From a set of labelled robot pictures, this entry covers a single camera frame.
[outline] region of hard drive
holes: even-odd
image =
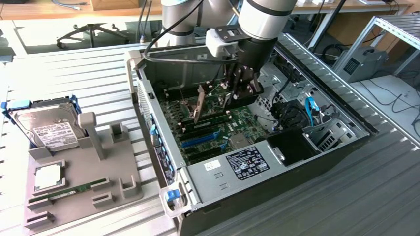
[[[3,113],[37,148],[61,151],[78,147],[78,139],[86,137],[86,131],[78,126],[81,108],[75,96],[34,103],[30,100],[11,102]]]

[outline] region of hard disk drive label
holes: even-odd
[[[69,122],[34,128],[34,131],[47,148],[57,148],[78,142]]]
[[[246,180],[250,177],[261,174],[262,172],[270,170],[270,166],[258,151],[257,147],[251,147],[230,156],[230,165],[235,171],[237,177],[241,180]]]

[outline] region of power supply label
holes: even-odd
[[[47,148],[57,148],[78,142],[71,124],[69,122],[34,129]]]
[[[251,147],[226,158],[229,159],[239,180],[246,180],[270,170],[270,166],[257,147]]]

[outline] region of slatted metal table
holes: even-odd
[[[381,131],[325,175],[201,235],[417,235],[420,233],[420,150],[403,129],[290,35],[282,43]],[[2,70],[7,99],[74,92],[102,127],[130,127],[145,198],[39,235],[177,235],[158,198],[159,184],[130,101],[123,52],[139,46],[75,50],[18,59]],[[0,140],[0,235],[22,235],[27,140],[3,123]]]

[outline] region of motherboard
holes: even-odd
[[[269,133],[247,106],[231,110],[223,108],[221,97],[226,90],[221,84],[206,93],[198,121],[195,110],[201,96],[186,98],[183,94],[187,93],[181,91],[179,100],[166,96],[161,105],[189,165],[247,147]]]

